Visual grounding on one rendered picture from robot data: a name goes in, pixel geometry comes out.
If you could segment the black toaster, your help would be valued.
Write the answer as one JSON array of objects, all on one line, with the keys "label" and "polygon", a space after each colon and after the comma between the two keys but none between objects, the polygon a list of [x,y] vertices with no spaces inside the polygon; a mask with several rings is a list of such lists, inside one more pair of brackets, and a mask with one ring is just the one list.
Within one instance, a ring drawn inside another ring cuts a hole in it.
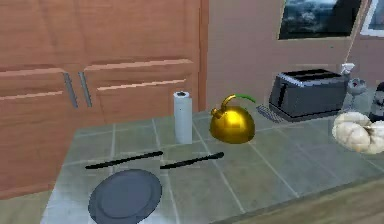
[{"label": "black toaster", "polygon": [[336,115],[343,106],[350,76],[325,69],[279,73],[267,105],[256,107],[267,119],[299,122]]}]

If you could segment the white paper towel roll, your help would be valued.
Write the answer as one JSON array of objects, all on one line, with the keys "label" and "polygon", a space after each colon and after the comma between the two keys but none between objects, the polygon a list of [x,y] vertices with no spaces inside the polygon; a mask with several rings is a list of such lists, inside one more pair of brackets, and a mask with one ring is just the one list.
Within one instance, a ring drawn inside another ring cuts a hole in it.
[{"label": "white paper towel roll", "polygon": [[174,96],[175,138],[180,144],[192,143],[192,98],[185,91],[178,91]]}]

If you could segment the golden kettle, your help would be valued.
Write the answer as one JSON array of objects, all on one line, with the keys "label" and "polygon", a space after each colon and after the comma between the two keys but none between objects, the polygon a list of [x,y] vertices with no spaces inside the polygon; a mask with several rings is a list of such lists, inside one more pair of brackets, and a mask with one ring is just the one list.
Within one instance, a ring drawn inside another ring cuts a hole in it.
[{"label": "golden kettle", "polygon": [[229,102],[235,98],[247,99],[255,103],[255,100],[246,94],[227,96],[219,109],[213,108],[211,110],[212,119],[209,131],[219,141],[229,144],[243,144],[254,138],[255,123],[245,108],[229,105]]}]

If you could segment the black knife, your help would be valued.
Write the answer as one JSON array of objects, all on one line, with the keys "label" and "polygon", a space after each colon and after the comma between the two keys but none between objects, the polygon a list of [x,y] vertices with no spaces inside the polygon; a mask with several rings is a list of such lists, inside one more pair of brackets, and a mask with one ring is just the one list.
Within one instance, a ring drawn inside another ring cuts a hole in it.
[{"label": "black knife", "polygon": [[132,156],[132,157],[127,157],[127,158],[122,158],[122,159],[117,159],[117,160],[111,160],[111,161],[106,161],[98,164],[91,164],[85,166],[85,169],[100,169],[100,168],[105,168],[105,167],[111,167],[114,165],[126,163],[129,161],[134,161],[134,160],[139,160],[139,159],[146,159],[146,158],[151,158],[151,157],[156,157],[156,156],[161,156],[163,155],[162,151],[155,151],[155,152],[149,152],[149,153],[144,153],[141,155],[137,156]]},{"label": "black knife", "polygon": [[179,161],[179,162],[175,162],[175,163],[171,163],[171,164],[162,165],[162,166],[160,166],[160,169],[173,169],[173,168],[188,166],[188,165],[192,165],[196,162],[200,162],[200,161],[220,159],[220,158],[224,157],[224,155],[225,155],[224,152],[219,152],[219,153],[211,154],[211,155],[204,156],[204,157],[198,157],[198,158],[193,158],[193,159],[189,159],[189,160],[184,160],[184,161]]}]

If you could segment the dark framed picture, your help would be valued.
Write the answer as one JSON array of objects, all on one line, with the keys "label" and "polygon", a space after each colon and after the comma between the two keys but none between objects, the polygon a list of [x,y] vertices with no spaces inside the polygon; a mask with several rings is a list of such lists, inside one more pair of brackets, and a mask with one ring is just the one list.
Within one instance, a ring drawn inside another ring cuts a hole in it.
[{"label": "dark framed picture", "polygon": [[361,0],[285,0],[279,40],[347,37]]}]

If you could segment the white framed window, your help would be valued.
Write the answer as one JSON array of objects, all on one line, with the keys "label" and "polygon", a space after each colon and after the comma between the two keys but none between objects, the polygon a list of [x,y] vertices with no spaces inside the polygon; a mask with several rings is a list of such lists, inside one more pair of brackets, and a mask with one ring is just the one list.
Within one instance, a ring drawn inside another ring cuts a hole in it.
[{"label": "white framed window", "polygon": [[384,38],[384,0],[371,1],[360,34]]}]

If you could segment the grey round plate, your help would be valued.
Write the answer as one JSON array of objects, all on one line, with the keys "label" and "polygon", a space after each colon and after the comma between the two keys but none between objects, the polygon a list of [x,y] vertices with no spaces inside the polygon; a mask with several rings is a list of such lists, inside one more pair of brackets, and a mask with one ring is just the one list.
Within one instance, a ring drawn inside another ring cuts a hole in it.
[{"label": "grey round plate", "polygon": [[91,193],[88,212],[96,224],[138,224],[158,206],[160,180],[141,169],[119,171]]}]

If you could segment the brown wooden cupboard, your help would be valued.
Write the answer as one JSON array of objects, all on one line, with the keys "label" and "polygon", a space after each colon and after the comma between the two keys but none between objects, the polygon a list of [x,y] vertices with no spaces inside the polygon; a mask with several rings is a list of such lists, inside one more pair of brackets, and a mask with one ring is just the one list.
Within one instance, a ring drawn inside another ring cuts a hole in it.
[{"label": "brown wooden cupboard", "polygon": [[0,200],[53,187],[80,128],[206,107],[209,0],[0,0]]}]

